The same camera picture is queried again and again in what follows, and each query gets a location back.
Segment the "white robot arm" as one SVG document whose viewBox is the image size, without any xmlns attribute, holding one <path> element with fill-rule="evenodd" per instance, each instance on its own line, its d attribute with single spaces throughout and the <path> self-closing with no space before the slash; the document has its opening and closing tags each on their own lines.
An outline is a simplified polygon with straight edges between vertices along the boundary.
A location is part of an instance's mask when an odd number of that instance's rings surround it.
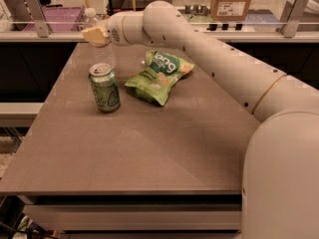
<svg viewBox="0 0 319 239">
<path fill-rule="evenodd" d="M 319 93 L 195 30 L 164 1 L 84 30 L 86 41 L 166 45 L 188 55 L 259 120 L 244 157 L 242 239 L 319 239 Z"/>
</svg>

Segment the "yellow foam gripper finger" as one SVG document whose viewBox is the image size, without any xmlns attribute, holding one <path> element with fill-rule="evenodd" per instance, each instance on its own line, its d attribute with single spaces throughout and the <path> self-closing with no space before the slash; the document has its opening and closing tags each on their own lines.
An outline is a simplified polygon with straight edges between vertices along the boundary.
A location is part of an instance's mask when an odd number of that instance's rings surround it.
<svg viewBox="0 0 319 239">
<path fill-rule="evenodd" d="M 92 44 L 107 45 L 110 41 L 109 34 L 103 26 L 86 28 L 82 31 L 84 39 Z"/>
</svg>

